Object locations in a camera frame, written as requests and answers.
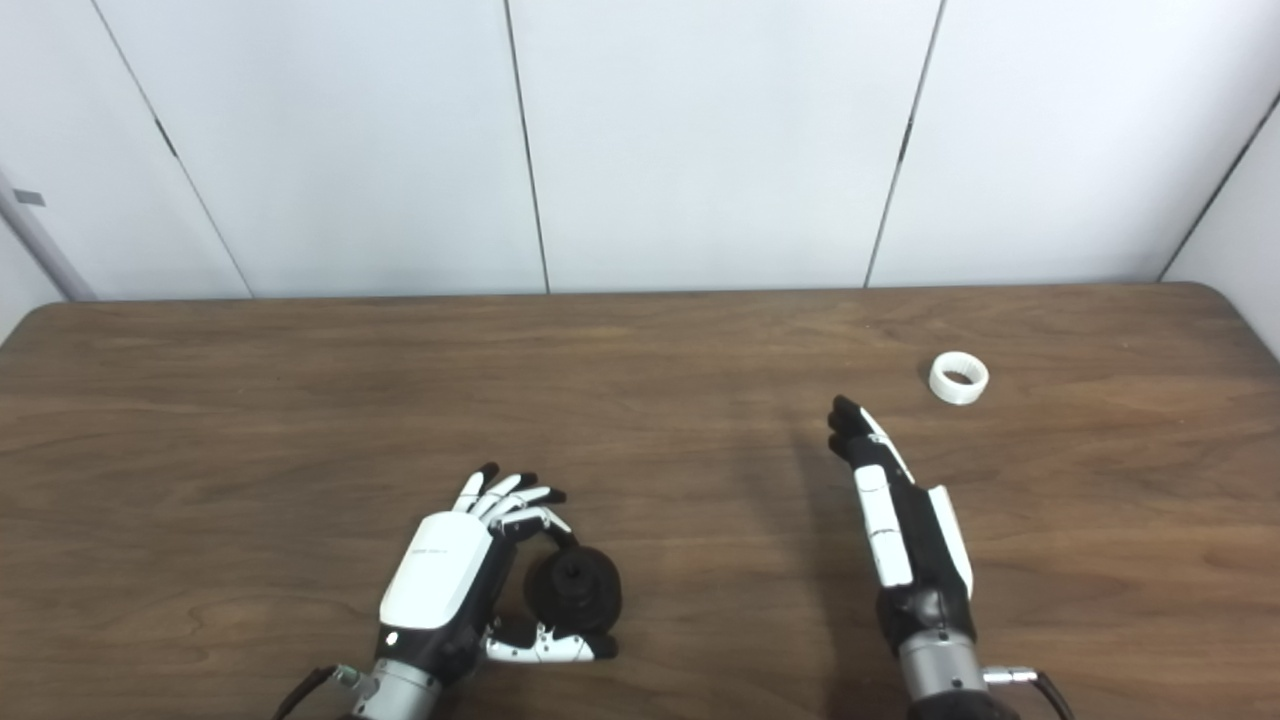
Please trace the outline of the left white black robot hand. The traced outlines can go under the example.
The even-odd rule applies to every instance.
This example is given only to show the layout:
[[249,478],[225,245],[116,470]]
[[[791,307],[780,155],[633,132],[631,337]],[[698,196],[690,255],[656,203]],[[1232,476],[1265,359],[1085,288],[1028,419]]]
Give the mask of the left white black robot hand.
[[[419,523],[378,610],[379,694],[425,697],[485,661],[593,664],[620,655],[612,634],[622,610],[620,570],[561,516],[566,500],[532,473],[502,477],[489,462],[448,509]],[[504,620],[497,605],[521,547],[536,538],[554,548],[526,580],[530,618]]]

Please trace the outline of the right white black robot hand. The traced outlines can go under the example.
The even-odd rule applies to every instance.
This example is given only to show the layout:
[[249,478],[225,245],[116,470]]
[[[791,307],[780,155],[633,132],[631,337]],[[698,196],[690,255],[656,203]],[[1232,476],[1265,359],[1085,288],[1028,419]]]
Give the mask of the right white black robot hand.
[[895,442],[859,404],[833,398],[828,445],[850,471],[879,591],[876,619],[890,651],[922,633],[977,638],[973,570],[943,486],[919,486]]

